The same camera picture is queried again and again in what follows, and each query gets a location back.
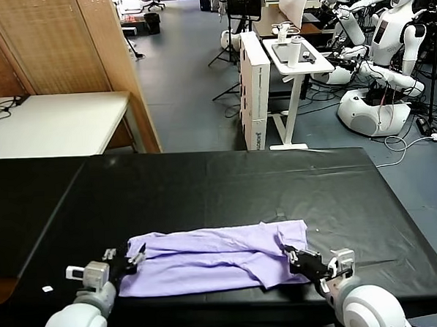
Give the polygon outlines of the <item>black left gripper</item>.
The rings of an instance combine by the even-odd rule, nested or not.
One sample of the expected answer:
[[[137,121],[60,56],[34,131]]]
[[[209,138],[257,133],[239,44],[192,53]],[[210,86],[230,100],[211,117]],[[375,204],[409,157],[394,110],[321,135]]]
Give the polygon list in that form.
[[[143,243],[140,249],[131,258],[122,257],[111,260],[109,282],[122,282],[122,280],[129,275],[136,274],[138,265],[142,263],[146,255],[146,244]]]

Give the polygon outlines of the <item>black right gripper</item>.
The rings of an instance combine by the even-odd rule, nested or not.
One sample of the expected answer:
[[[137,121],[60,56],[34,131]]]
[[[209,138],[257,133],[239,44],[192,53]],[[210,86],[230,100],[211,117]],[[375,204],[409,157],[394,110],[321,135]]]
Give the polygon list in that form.
[[[298,250],[296,247],[283,245],[282,250],[288,257],[289,271],[292,274],[301,274],[311,282],[320,282],[321,279],[330,279],[332,270],[323,263],[319,252]]]

